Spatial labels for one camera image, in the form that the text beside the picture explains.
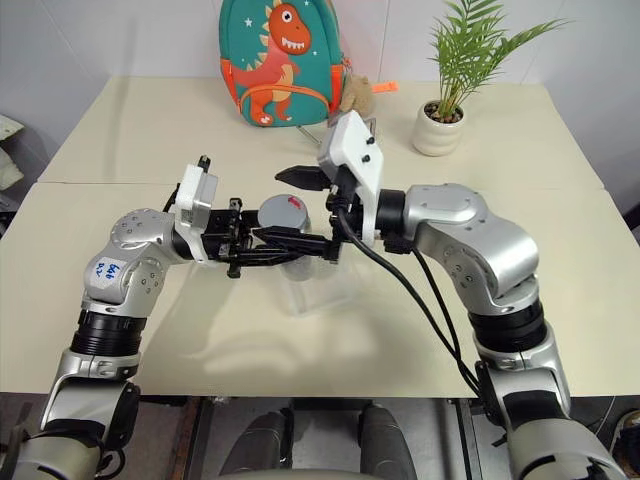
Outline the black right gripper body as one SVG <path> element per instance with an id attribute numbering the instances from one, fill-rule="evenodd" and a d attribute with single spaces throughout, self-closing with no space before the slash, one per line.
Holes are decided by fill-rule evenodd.
<path id="1" fill-rule="evenodd" d="M 339 261 L 343 243 L 352 243 L 362 252 L 369 249 L 362 239 L 363 205 L 356 187 L 357 179 L 351 171 L 339 167 L 326 201 L 332 227 L 331 258 L 325 259 L 329 262 Z"/>

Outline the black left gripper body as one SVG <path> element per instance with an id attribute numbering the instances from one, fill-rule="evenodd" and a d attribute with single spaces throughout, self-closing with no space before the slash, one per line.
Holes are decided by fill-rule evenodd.
<path id="1" fill-rule="evenodd" d="M 202 243 L 208 259 L 228 264 L 227 276 L 239 278 L 243 267 L 243 251 L 252 248 L 252 229 L 241 219 L 244 211 L 240 198 L 229 200 L 227 209 L 211 210 L 208 224 L 202 234 Z"/>

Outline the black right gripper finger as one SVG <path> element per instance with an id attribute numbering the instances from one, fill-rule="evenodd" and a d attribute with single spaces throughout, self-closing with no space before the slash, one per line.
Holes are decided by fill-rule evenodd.
<path id="1" fill-rule="evenodd" d="M 331 241 L 322 235 L 281 226 L 253 229 L 252 234 L 267 246 L 289 254 L 331 258 Z"/>
<path id="2" fill-rule="evenodd" d="M 319 166 L 291 166 L 278 172 L 274 178 L 287 185 L 308 191 L 323 191 L 331 187 L 331 180 Z"/>

